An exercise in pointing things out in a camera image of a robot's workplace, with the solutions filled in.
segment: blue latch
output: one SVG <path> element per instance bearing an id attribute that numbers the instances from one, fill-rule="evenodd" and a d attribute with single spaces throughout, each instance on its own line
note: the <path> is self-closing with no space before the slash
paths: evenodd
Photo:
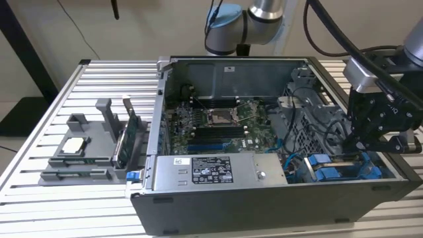
<path id="1" fill-rule="evenodd" d="M 127 172 L 127 181 L 138 182 L 142 179 L 142 172 L 140 171 L 131 171 Z"/>

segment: screw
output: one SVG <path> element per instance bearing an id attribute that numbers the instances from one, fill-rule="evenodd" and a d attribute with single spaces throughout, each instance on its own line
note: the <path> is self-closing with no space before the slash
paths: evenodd
<path id="1" fill-rule="evenodd" d="M 391 102 L 395 101 L 395 98 L 394 98 L 394 96 L 393 96 L 391 94 L 387 94 L 386 97 L 389 98 L 389 100 L 390 100 Z"/>
<path id="2" fill-rule="evenodd" d="M 266 173 L 263 171 L 258 171 L 258 178 L 264 179 Z"/>

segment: motherboard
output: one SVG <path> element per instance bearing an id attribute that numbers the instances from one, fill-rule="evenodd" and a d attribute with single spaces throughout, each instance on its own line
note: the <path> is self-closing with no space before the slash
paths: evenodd
<path id="1" fill-rule="evenodd" d="M 258 98 L 204 100 L 191 97 L 167 110 L 171 153 L 266 153 L 278 143 Z"/>

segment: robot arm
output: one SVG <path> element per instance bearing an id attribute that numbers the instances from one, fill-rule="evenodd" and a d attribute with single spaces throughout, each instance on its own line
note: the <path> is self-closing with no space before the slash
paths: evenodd
<path id="1" fill-rule="evenodd" d="M 423 18 L 413 29 L 403 47 L 397 51 L 370 52 L 367 58 L 410 90 L 423 98 Z M 352 85 L 348 117 L 352 133 L 343 142 L 346 152 L 359 149 L 390 153 L 421 153 L 422 144 L 414 135 L 422 124 L 423 112 L 401 97 L 390 99 L 375 82 L 378 78 L 350 59 L 344 75 Z M 386 133 L 399 131 L 390 141 L 381 141 Z"/>
<path id="2" fill-rule="evenodd" d="M 307 0 L 334 38 L 351 55 L 344 75 L 352 89 L 348 102 L 351 134 L 344 153 L 357 150 L 419 153 L 414 136 L 423 120 L 423 19 L 405 46 L 393 51 L 361 52 L 348 40 L 318 0 Z M 401 132 L 386 141 L 382 136 Z"/>
<path id="3" fill-rule="evenodd" d="M 211 55 L 232 54 L 238 44 L 267 44 L 282 24 L 282 0 L 255 0 L 247 10 L 236 4 L 223 4 L 211 12 L 206 32 L 206 49 Z"/>

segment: black wall-mounted pole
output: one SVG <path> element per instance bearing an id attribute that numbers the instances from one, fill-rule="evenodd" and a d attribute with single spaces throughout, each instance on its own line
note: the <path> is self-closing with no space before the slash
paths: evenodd
<path id="1" fill-rule="evenodd" d="M 51 104 L 58 96 L 58 88 L 32 47 L 27 34 L 19 24 L 7 0 L 0 0 L 0 29 L 15 53 L 38 85 L 44 99 Z"/>

